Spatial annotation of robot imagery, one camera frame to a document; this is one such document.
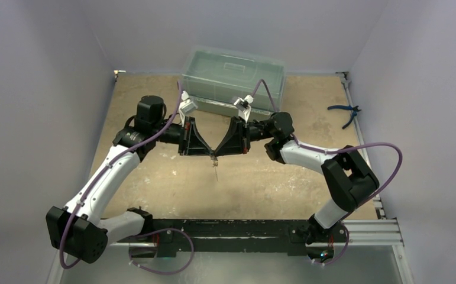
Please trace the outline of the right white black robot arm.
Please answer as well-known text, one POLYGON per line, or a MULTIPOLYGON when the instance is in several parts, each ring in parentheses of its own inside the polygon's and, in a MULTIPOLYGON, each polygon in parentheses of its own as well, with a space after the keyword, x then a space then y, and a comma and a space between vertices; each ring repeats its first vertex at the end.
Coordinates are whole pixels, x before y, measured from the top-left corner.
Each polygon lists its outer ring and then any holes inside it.
POLYGON ((332 229, 367 201, 380 182, 352 146, 336 150, 312 147, 299 144, 293 133, 293 121, 288 112, 275 112, 263 121, 246 122, 241 117, 232 117, 214 156, 246 154, 253 141, 267 139, 264 148, 270 160, 320 173, 331 198, 309 218, 301 238, 306 244, 328 240, 332 229))

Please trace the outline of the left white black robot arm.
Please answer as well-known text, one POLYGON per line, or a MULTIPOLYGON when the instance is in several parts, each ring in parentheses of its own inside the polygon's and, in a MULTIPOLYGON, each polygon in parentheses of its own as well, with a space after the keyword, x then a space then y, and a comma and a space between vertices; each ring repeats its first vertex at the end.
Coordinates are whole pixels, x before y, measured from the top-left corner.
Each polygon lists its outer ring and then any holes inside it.
POLYGON ((130 208, 110 219, 103 219, 102 214, 123 181, 158 142, 176 144, 181 156, 213 157, 195 119, 189 116, 196 108, 185 91, 169 117, 161 97, 141 98, 136 114, 117 132, 103 163, 87 184, 65 206, 53 206, 46 215, 50 241, 59 250, 63 268, 70 268, 66 255, 77 262, 93 263, 111 243, 130 236, 145 242, 153 236, 152 216, 142 209, 130 208))

